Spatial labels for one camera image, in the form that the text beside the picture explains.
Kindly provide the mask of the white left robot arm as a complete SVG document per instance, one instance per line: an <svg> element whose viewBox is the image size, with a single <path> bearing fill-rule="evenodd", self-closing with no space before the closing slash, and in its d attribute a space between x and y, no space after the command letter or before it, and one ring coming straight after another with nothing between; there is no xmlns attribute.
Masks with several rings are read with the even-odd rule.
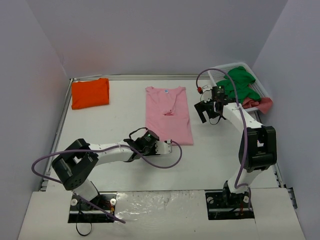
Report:
<svg viewBox="0 0 320 240"><path fill-rule="evenodd" d="M142 156L155 156L170 150L168 141L160 141L151 130L142 137L133 140L126 138L113 144L90 144L83 138L75 140L66 150L77 152L62 153L56 157L51 166L58 179L67 191L73 191L81 196L82 203L89 209L97 208L101 203L99 191L88 180L94 167L112 162L132 162Z"/></svg>

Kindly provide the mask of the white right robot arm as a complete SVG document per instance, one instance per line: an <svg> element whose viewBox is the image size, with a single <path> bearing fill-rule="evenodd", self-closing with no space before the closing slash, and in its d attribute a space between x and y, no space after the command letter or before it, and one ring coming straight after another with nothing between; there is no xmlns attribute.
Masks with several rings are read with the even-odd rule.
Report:
<svg viewBox="0 0 320 240"><path fill-rule="evenodd" d="M239 202L240 196L249 196L249 187L255 178L277 162L276 130L255 120L240 103L225 94L223 86L199 87L200 102L194 105L201 121L228 120L241 133L238 151L239 170L224 183L222 202L229 207Z"/></svg>

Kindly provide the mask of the white plastic basket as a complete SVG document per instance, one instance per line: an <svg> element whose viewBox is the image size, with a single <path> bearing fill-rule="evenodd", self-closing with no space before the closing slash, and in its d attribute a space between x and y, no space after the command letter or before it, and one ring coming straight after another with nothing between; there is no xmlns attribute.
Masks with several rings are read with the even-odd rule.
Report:
<svg viewBox="0 0 320 240"><path fill-rule="evenodd" d="M211 81L218 86L224 86L228 97L238 101L247 112L260 111L266 114L272 107L273 101L266 92L251 68L243 62L217 65L216 69L208 72Z"/></svg>

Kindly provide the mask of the green t shirt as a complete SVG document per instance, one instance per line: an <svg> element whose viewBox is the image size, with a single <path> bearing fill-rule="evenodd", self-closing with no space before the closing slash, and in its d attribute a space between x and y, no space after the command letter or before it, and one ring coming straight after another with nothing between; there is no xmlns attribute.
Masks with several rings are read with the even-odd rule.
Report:
<svg viewBox="0 0 320 240"><path fill-rule="evenodd" d="M260 95L249 87L249 85L252 85L256 82L256 79L249 72L247 72L243 66L235 67L228 71L227 74L233 80L233 83L236 87L238 102L240 104L243 103L245 98L251 98L255 101L261 100ZM223 78L224 80L216 83L217 86L223 86L228 97L231 99L236 99L232 82L226 75Z"/></svg>

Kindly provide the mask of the dark pink t shirt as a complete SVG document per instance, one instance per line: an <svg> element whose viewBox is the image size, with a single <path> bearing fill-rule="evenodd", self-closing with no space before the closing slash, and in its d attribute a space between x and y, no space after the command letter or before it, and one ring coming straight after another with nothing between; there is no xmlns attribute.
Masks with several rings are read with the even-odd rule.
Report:
<svg viewBox="0 0 320 240"><path fill-rule="evenodd" d="M262 97L259 101L247 97L242 106L244 109L257 108L263 114L267 114L273 106L273 101L269 97Z"/></svg>

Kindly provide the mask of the folded orange t shirt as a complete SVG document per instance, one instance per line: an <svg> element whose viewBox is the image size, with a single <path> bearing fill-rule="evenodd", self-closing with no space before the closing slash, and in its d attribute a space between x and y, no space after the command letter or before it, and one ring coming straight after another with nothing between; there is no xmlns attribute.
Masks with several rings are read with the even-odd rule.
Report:
<svg viewBox="0 0 320 240"><path fill-rule="evenodd" d="M71 96L73 110L108 105L110 103L109 79L73 82Z"/></svg>

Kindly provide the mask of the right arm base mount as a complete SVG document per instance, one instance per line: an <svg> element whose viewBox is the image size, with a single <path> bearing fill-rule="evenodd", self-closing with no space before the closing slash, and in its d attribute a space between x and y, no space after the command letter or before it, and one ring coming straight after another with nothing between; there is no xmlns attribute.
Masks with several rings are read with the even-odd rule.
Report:
<svg viewBox="0 0 320 240"><path fill-rule="evenodd" d="M205 191L207 217L210 221L254 219L255 214L249 206L249 194L231 194L229 202L222 190Z"/></svg>

